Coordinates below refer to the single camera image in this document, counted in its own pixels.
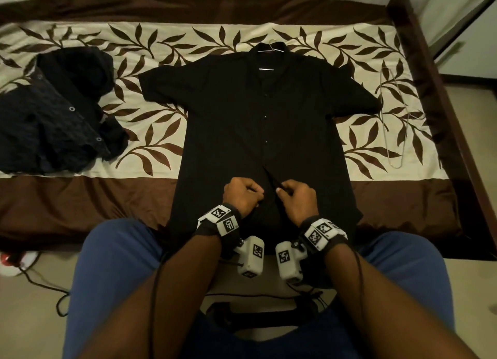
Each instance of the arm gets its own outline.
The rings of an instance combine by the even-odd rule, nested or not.
[[[247,216],[263,199],[263,189],[248,178],[234,177],[224,187],[223,202]],[[221,255],[219,236],[193,236],[159,274],[154,324],[157,358],[178,357],[199,311]],[[146,358],[155,271],[125,300],[90,339],[79,359]]]
[[[277,193],[297,226],[306,218],[319,215],[314,189],[293,180],[283,182],[283,186],[294,190],[293,196],[282,189]],[[478,359],[438,318],[358,257],[364,278],[362,295],[357,260],[347,244],[332,247],[325,253],[324,261],[339,298],[377,358]]]

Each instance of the blue pants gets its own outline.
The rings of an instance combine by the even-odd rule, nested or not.
[[[447,270],[428,240],[388,232],[358,250],[454,329]],[[133,219],[110,220],[91,231],[74,274],[63,359],[74,359],[81,353],[93,331],[158,267],[161,254],[150,229]],[[368,356],[338,298],[312,322],[265,342],[241,340],[199,312],[181,353],[181,358],[218,359]]]

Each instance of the bed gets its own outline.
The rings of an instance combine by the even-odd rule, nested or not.
[[[0,92],[29,83],[37,53],[97,46],[116,84],[100,105],[126,129],[117,159],[81,174],[0,174],[0,247],[81,244],[134,217],[165,231],[188,115],[143,99],[137,75],[283,41],[346,67],[383,114],[337,120],[363,240],[389,230],[469,235],[494,251],[497,221],[409,0],[28,0],[0,6]]]

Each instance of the forearm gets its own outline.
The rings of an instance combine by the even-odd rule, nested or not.
[[[361,312],[356,257],[345,244],[325,256],[327,272],[338,296],[379,359],[477,359],[438,318],[360,255],[364,279]]]
[[[164,264],[155,306],[155,357],[179,355],[214,276],[220,254],[218,236],[194,236]],[[148,356],[150,301],[155,275],[156,272],[111,314],[86,346],[81,359]]]

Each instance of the wrist-mounted device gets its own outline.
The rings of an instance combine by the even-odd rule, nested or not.
[[[198,219],[196,235],[221,238],[221,257],[230,260],[233,254],[239,254],[238,274],[253,278],[262,274],[264,265],[264,241],[259,237],[240,238],[239,224],[242,216],[236,207],[223,203],[214,207]]]
[[[298,240],[276,245],[280,277],[292,284],[303,280],[300,261],[308,256],[323,256],[335,245],[347,243],[347,234],[328,219],[313,216],[303,221]]]

